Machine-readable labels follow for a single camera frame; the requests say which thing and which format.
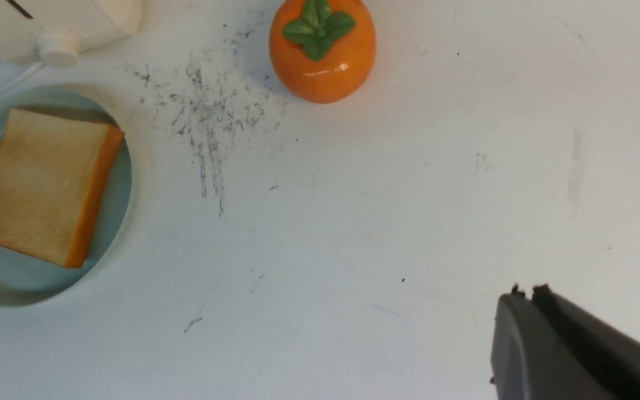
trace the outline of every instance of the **white table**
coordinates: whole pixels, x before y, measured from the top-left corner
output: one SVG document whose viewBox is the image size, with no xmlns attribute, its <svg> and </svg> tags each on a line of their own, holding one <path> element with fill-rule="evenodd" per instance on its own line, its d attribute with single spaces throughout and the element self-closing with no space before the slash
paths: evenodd
<svg viewBox="0 0 640 400">
<path fill-rule="evenodd" d="M 330 106 L 277 82 L 278 4 L 150 2 L 20 88 L 109 107 L 137 187 L 89 279 L 0 308 L 0 398 L 494 398 L 515 282 L 640 340 L 640 2 L 368 0 Z"/>
</svg>

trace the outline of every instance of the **persimmon calyx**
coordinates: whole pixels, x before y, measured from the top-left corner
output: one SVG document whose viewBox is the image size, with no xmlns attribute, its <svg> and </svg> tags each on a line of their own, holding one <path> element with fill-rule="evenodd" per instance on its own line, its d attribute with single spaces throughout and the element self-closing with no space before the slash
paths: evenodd
<svg viewBox="0 0 640 400">
<path fill-rule="evenodd" d="M 320 61 L 333 43 L 350 33 L 355 25 L 355 18 L 345 11 L 333 13 L 327 0 L 305 0 L 302 15 L 287 23 L 283 37 L 303 46 L 307 58 Z"/>
</svg>

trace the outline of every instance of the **persimmon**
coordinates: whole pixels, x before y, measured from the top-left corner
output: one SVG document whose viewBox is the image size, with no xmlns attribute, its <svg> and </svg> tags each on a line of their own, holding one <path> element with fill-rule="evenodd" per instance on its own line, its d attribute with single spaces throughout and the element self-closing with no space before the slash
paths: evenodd
<svg viewBox="0 0 640 400">
<path fill-rule="evenodd" d="M 376 42 L 361 0 L 286 0 L 271 25 L 269 52 L 292 93 L 328 103 L 362 86 L 374 66 Z"/>
</svg>

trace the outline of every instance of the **toast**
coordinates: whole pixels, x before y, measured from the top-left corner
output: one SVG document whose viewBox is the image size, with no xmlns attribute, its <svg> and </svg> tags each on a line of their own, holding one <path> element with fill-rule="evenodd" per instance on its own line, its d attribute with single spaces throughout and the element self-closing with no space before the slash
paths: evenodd
<svg viewBox="0 0 640 400">
<path fill-rule="evenodd" d="M 124 132 L 12 109 L 0 143 L 0 246 L 80 268 Z"/>
</svg>

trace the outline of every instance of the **plate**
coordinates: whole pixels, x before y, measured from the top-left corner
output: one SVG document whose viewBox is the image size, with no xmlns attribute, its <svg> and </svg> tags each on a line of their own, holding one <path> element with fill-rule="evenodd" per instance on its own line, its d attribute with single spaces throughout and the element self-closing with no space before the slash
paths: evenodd
<svg viewBox="0 0 640 400">
<path fill-rule="evenodd" d="M 63 89 L 35 89 L 0 102 L 0 141 L 13 107 L 80 121 L 109 122 L 97 102 Z M 123 141 L 110 170 L 97 216 L 96 232 L 80 269 L 68 269 L 0 247 L 0 306 L 25 306 L 45 301 L 77 283 L 94 268 L 120 230 L 132 189 L 132 162 Z"/>
</svg>

